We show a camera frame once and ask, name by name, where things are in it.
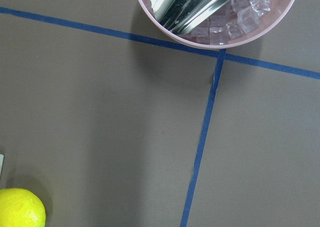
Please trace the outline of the lower yellow lemon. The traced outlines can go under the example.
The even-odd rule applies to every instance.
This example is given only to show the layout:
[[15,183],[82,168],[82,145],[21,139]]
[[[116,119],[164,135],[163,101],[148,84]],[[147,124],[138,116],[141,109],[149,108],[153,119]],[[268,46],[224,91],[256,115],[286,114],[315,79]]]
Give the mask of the lower yellow lemon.
[[2,227],[44,227],[46,210],[43,202],[27,189],[1,189],[0,225]]

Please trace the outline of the metal ice scoop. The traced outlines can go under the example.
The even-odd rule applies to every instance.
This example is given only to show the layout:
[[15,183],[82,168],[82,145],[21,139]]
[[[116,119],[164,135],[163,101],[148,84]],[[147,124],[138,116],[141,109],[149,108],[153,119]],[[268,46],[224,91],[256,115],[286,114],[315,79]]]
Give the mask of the metal ice scoop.
[[150,0],[157,22],[174,35],[185,35],[230,0]]

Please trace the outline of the pink bowl with ice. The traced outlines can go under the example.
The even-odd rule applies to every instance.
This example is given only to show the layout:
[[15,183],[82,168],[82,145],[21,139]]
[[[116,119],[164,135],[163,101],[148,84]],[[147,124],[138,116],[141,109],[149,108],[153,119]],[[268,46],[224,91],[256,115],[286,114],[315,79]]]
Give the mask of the pink bowl with ice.
[[290,8],[292,7],[294,1],[295,0],[271,0],[271,11],[261,17],[260,26],[258,28],[256,28],[255,30],[253,30],[248,34],[244,34],[239,38],[230,40],[226,44],[209,45],[209,44],[202,44],[202,43],[196,42],[195,38],[180,37],[178,35],[170,33],[168,30],[162,27],[154,18],[152,14],[150,1],[138,0],[141,8],[145,12],[145,14],[148,16],[148,18],[165,35],[167,35],[172,40],[175,40],[176,42],[182,45],[196,48],[196,49],[201,49],[201,50],[219,50],[219,49],[234,48],[234,47],[238,47],[238,46],[242,46],[244,44],[250,43],[262,37],[267,32],[272,30],[285,17],[285,15],[288,13]]

